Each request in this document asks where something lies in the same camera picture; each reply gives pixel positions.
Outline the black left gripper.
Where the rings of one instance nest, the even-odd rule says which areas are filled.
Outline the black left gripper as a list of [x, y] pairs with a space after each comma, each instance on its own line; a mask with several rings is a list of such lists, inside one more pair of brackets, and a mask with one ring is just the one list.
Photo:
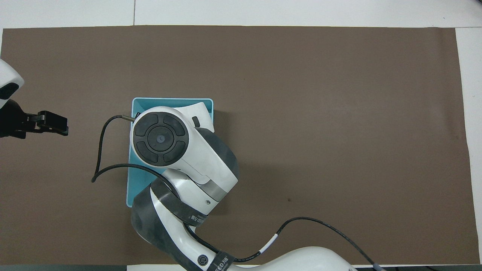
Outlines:
[[[48, 110], [42, 110], [38, 113], [37, 122], [31, 120], [34, 116], [35, 114], [23, 112], [17, 102], [9, 99], [0, 110], [0, 137], [25, 139], [28, 132], [69, 135], [66, 117]], [[40, 127], [38, 130], [35, 129], [36, 123]]]

